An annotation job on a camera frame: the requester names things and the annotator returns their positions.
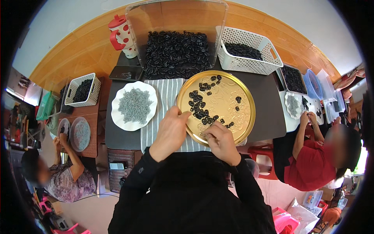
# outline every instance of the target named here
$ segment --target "white plastic basket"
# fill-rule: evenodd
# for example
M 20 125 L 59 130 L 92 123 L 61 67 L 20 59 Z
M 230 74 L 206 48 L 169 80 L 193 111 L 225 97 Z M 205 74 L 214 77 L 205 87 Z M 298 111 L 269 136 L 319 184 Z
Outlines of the white plastic basket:
M 90 93 L 88 94 L 86 101 L 73 102 L 73 98 L 77 91 L 77 88 L 82 84 L 83 81 L 92 79 Z M 96 105 L 97 98 L 99 97 L 101 82 L 95 76 L 95 73 L 91 73 L 85 76 L 81 76 L 71 80 L 69 89 L 65 98 L 65 105 L 81 107 L 81 106 L 94 106 Z
M 219 33 L 221 26 L 216 26 L 216 30 Z M 261 52 L 263 61 L 233 56 L 227 52 L 225 43 L 245 44 L 253 47 Z M 269 75 L 279 67 L 283 67 L 283 62 L 278 52 L 267 37 L 230 27 L 225 27 L 223 30 L 218 58 L 220 59 L 222 69 L 231 71 Z

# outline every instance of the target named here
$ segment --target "gold tray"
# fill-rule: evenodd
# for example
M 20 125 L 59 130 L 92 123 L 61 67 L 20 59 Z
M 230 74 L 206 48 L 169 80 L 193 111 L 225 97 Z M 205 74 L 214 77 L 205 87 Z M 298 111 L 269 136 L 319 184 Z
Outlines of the gold tray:
M 221 75 L 221 83 L 215 85 L 208 91 L 200 91 L 199 83 L 211 84 L 215 81 L 211 81 L 211 76 Z M 256 109 L 255 103 L 248 88 L 235 76 L 222 71 L 205 71 L 200 72 L 190 79 L 188 79 L 178 94 L 177 105 L 182 112 L 190 111 L 191 106 L 188 104 L 192 99 L 189 97 L 189 93 L 197 90 L 199 95 L 203 96 L 203 102 L 206 103 L 204 110 L 209 110 L 209 116 L 218 115 L 220 119 L 224 119 L 224 125 L 228 125 L 234 122 L 234 126 L 229 129 L 232 131 L 234 136 L 235 145 L 245 140 L 250 134 L 255 118 Z M 235 98 L 240 96 L 242 98 L 240 103 L 237 103 Z M 198 143 L 208 146 L 203 132 L 210 126 L 210 124 L 203 125 L 201 119 L 191 115 L 187 121 L 186 130 L 188 134 L 197 141 Z

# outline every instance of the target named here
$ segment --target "purple patterned shirt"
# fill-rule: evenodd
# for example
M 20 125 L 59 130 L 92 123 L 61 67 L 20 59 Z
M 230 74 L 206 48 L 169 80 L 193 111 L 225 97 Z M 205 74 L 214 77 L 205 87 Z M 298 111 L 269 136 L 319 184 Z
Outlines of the purple patterned shirt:
M 53 165 L 49 168 L 52 172 L 52 177 L 50 183 L 44 189 L 62 202 L 74 202 L 93 193 L 96 189 L 94 178 L 86 168 L 77 181 L 74 182 L 70 170 L 72 165 L 69 160 L 65 164 Z

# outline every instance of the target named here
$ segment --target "white wavy plate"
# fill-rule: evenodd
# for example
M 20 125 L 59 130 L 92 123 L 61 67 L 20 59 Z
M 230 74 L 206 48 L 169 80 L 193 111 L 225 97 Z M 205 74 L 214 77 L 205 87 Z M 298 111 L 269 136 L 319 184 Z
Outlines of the white wavy plate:
M 124 116 L 121 114 L 121 112 L 118 110 L 119 108 L 119 100 L 123 97 L 123 94 L 125 92 L 130 92 L 132 89 L 139 88 L 141 91 L 148 91 L 149 92 L 149 100 L 153 101 L 149 108 L 151 109 L 151 112 L 147 115 L 146 123 L 140 124 L 140 122 L 127 122 L 125 123 L 123 121 Z M 126 131 L 136 131 L 148 124 L 148 122 L 152 119 L 154 114 L 156 113 L 157 108 L 157 95 L 156 90 L 149 84 L 145 84 L 141 81 L 136 81 L 135 83 L 128 83 L 126 84 L 122 89 L 118 90 L 116 97 L 112 101 L 112 120 L 115 125 L 117 125 L 119 128 L 126 130 Z
M 297 101 L 297 106 L 298 107 L 296 108 L 296 112 L 297 112 L 296 116 L 291 115 L 291 111 L 289 110 L 289 107 L 288 107 L 289 104 L 287 102 L 287 97 L 288 96 L 293 96 L 296 99 L 296 101 Z M 289 113 L 289 115 L 291 116 L 291 118 L 293 118 L 293 119 L 300 119 L 300 116 L 301 116 L 301 107 L 300 107 L 301 102 L 299 101 L 299 99 L 297 98 L 297 96 L 295 96 L 294 93 L 291 93 L 291 92 L 287 92 L 286 93 L 286 95 L 284 96 L 284 104 L 286 104 L 287 112 Z

